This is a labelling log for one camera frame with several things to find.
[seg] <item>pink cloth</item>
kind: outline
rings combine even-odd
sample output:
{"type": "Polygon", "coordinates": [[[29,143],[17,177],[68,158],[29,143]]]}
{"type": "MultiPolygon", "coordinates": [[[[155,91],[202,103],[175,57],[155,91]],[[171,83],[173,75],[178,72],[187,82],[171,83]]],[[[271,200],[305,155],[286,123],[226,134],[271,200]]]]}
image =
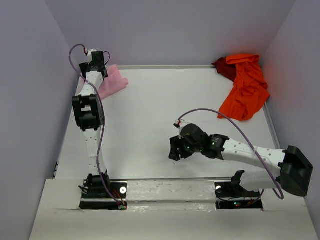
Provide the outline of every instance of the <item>pink cloth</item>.
{"type": "Polygon", "coordinates": [[[124,89],[128,82],[127,78],[122,78],[117,65],[112,65],[107,69],[108,77],[106,77],[99,88],[101,99],[105,99],[112,94],[124,89]]]}

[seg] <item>fabric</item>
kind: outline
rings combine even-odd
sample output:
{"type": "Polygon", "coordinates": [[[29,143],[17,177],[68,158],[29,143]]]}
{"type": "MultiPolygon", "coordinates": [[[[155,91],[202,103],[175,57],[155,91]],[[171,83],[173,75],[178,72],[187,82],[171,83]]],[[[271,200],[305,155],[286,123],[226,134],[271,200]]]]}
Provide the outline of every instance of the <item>fabric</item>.
{"type": "Polygon", "coordinates": [[[108,69],[108,77],[106,77],[99,88],[101,99],[119,92],[127,87],[128,79],[122,78],[117,65],[111,65],[108,69]]]}
{"type": "Polygon", "coordinates": [[[239,121],[251,119],[269,98],[268,84],[259,66],[259,55],[236,54],[226,57],[227,64],[235,64],[233,89],[220,112],[239,121]]]}
{"type": "Polygon", "coordinates": [[[232,82],[235,81],[237,76],[236,65],[227,64],[226,57],[219,58],[216,62],[212,63],[212,65],[216,67],[218,74],[230,79],[232,82]]]}

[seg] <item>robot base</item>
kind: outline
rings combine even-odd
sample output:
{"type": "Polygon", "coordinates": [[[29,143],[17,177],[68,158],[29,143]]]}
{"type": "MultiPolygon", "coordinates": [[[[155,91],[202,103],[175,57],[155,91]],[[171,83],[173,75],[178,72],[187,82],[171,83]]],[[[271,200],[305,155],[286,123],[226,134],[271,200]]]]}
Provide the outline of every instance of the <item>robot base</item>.
{"type": "Polygon", "coordinates": [[[126,210],[127,182],[110,181],[109,190],[118,202],[112,199],[103,187],[100,187],[88,191],[82,190],[79,208],[82,210],[126,210]]]}

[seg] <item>dark red cloth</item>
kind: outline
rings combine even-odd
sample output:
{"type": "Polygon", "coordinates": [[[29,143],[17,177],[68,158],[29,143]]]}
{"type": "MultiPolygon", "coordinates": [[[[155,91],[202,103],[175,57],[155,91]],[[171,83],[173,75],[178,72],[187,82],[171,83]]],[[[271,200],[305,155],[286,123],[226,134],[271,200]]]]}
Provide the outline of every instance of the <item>dark red cloth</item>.
{"type": "Polygon", "coordinates": [[[221,74],[222,76],[234,82],[237,76],[236,65],[227,64],[226,59],[226,57],[221,57],[216,62],[212,63],[212,65],[216,67],[218,74],[221,74]]]}

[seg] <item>white panel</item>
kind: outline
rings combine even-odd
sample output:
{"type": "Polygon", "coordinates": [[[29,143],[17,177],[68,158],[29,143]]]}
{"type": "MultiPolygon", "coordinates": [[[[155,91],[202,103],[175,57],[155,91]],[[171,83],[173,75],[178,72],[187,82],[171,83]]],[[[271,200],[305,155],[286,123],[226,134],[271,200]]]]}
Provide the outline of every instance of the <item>white panel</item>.
{"type": "MultiPolygon", "coordinates": [[[[175,120],[195,108],[219,110],[233,87],[230,80],[210,68],[120,72],[129,85],[103,100],[106,130],[102,153],[111,179],[231,177],[237,170],[254,171],[253,166],[208,159],[199,153],[179,162],[168,158],[169,138],[178,134],[175,120]]],[[[215,113],[194,112],[184,119],[209,135],[244,141],[226,119],[218,119],[215,113]]],[[[275,147],[262,109],[251,120],[236,122],[254,145],[275,147]]],[[[56,178],[81,179],[87,175],[86,144],[72,113],[56,178]]]]}
{"type": "Polygon", "coordinates": [[[127,201],[215,202],[215,182],[205,180],[128,181],[127,201]]]}

